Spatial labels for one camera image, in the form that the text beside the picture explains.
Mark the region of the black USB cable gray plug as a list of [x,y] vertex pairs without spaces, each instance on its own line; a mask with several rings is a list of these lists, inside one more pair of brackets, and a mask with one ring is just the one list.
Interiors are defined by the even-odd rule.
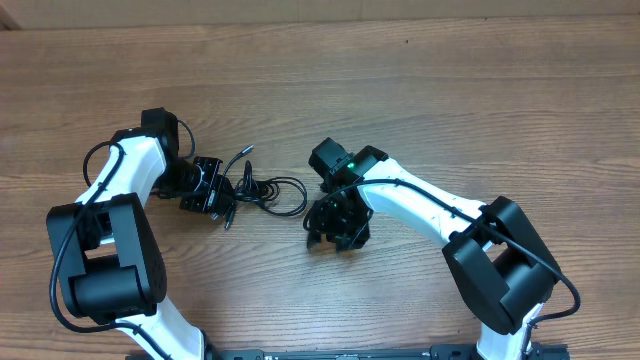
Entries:
[[[226,176],[231,166],[241,158],[251,153],[253,149],[254,146],[249,145],[239,153],[237,153],[225,167],[223,175]],[[304,184],[299,179],[289,176],[278,176],[266,180],[256,180],[256,182],[259,186],[260,194],[254,202],[246,203],[252,203],[261,210],[278,217],[295,217],[297,215],[300,215],[306,209],[308,203],[308,192]],[[284,185],[292,186],[300,192],[302,196],[301,203],[292,210],[286,210],[283,212],[275,211],[272,209],[271,203],[276,202],[279,199],[281,187]]]

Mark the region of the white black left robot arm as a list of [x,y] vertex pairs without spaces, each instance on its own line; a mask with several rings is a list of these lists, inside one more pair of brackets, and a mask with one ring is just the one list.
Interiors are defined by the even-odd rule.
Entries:
[[49,211],[49,301],[73,332],[118,329],[152,359],[216,359],[207,335],[167,295],[165,264],[144,211],[151,196],[179,199],[181,209],[214,218],[231,206],[219,159],[180,156],[182,125],[164,108],[143,111],[140,126],[104,142],[109,158],[87,190]]

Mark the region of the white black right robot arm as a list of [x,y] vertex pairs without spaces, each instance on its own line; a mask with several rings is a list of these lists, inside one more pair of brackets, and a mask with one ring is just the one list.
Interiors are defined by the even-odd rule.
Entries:
[[532,322],[561,269],[515,202],[453,195],[382,150],[349,153],[331,138],[312,150],[309,164],[325,194],[304,218],[309,247],[327,240],[337,251],[360,249],[374,214],[394,217],[441,249],[463,301],[482,323],[472,357],[542,358],[541,346],[531,341]]

